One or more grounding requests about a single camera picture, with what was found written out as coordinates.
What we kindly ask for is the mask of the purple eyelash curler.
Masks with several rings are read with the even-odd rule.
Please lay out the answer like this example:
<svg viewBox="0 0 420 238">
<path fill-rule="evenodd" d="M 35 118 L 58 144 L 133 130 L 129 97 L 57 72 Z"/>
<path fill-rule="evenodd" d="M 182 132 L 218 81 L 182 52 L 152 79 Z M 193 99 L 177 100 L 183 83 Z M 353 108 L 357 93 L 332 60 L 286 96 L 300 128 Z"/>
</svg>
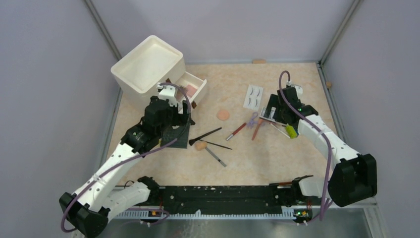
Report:
<svg viewBox="0 0 420 238">
<path fill-rule="evenodd" d="M 258 112 L 253 112 L 251 118 L 247 122 L 248 128 L 253 128 L 255 125 L 258 124 L 259 114 Z"/>
</svg>

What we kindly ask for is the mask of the black makeup brush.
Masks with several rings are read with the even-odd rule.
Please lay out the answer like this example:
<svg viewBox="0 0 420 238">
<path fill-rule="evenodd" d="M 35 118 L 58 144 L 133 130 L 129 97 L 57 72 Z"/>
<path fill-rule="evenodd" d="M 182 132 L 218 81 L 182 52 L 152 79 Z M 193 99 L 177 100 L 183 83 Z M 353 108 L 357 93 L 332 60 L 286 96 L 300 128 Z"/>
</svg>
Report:
<svg viewBox="0 0 420 238">
<path fill-rule="evenodd" d="M 219 128 L 217 128 L 217 129 L 214 129 L 214 130 L 212 130 L 212 131 L 210 131 L 210 132 L 207 132 L 207 133 L 205 133 L 205 134 L 203 134 L 203 135 L 201 135 L 201 136 L 198 136 L 198 137 L 196 137 L 196 138 L 194 138 L 194 139 L 190 139 L 190 140 L 188 141 L 188 143 L 189 143 L 189 145 L 190 145 L 190 146 L 192 146 L 195 142 L 197 142 L 197 141 L 201 140 L 202 138 L 204 138 L 204 137 L 206 137 L 206 136 L 209 136 L 209 135 L 211 135 L 211 134 L 213 134 L 213 133 L 215 133 L 215 132 L 217 132 L 217 131 L 219 131 L 219 130 L 221 130 L 221 129 L 222 129 L 222 127 L 219 127 Z"/>
</svg>

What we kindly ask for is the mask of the pink square compact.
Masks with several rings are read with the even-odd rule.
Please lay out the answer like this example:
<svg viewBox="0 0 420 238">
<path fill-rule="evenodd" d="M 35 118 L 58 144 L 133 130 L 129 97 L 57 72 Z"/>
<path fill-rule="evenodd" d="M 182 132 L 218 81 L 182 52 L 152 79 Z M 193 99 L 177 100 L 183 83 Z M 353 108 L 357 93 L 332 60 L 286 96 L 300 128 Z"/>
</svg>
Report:
<svg viewBox="0 0 420 238">
<path fill-rule="evenodd" d="M 195 88 L 192 85 L 188 85 L 185 89 L 186 89 L 187 95 L 189 95 L 190 97 L 192 97 L 197 91 L 197 88 Z"/>
</svg>

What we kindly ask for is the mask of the white drawer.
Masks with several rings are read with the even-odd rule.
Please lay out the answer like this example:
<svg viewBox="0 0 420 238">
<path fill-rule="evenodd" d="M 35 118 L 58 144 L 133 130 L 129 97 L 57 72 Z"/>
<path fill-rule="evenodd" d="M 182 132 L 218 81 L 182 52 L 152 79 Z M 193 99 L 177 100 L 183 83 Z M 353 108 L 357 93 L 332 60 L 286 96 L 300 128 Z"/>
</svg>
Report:
<svg viewBox="0 0 420 238">
<path fill-rule="evenodd" d="M 198 78 L 189 72 L 185 72 L 176 80 L 173 80 L 172 78 L 169 78 L 168 80 L 184 89 L 193 109 L 198 106 L 208 91 L 208 81 L 206 79 Z"/>
</svg>

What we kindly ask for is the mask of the round peach powder puff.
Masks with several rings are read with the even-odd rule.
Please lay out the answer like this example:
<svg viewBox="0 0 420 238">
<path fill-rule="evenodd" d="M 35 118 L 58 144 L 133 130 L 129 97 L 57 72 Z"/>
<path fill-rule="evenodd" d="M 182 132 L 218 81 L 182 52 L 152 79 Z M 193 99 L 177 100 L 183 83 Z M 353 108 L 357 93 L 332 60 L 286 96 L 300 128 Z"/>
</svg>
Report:
<svg viewBox="0 0 420 238">
<path fill-rule="evenodd" d="M 216 117 L 221 121 L 225 121 L 229 119 L 230 113 L 227 110 L 219 110 L 216 114 Z"/>
</svg>

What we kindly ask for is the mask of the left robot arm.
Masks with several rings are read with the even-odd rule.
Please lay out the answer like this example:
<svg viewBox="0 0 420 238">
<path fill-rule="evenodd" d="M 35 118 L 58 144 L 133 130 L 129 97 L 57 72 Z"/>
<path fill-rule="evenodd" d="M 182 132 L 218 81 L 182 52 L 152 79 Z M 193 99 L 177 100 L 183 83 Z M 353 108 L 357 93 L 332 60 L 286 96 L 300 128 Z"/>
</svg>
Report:
<svg viewBox="0 0 420 238">
<path fill-rule="evenodd" d="M 96 238 L 109 222 L 138 203 L 153 205 L 158 201 L 157 189 L 144 182 L 135 182 L 121 191 L 113 189 L 121 178 L 147 155 L 177 142 L 160 144 L 163 134 L 174 126 L 193 125 L 192 104 L 183 88 L 169 82 L 157 84 L 158 96 L 150 98 L 140 122 L 128 129 L 108 160 L 73 193 L 59 199 L 63 211 L 61 230 L 79 231 L 87 238 Z"/>
</svg>

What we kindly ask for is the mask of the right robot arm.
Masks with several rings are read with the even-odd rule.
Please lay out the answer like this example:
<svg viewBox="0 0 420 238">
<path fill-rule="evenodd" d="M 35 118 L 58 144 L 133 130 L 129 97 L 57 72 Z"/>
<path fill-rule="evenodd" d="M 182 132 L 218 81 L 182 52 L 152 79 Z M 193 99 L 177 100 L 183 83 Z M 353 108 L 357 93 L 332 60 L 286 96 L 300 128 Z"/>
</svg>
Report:
<svg viewBox="0 0 420 238">
<path fill-rule="evenodd" d="M 377 195 L 377 163 L 371 154 L 361 154 L 341 140 L 311 105 L 301 102 L 295 87 L 286 86 L 271 94 L 265 115 L 290 125 L 304 136 L 327 160 L 323 178 L 305 176 L 292 182 L 290 197 L 304 204 L 310 197 L 328 198 L 339 207 Z"/>
</svg>

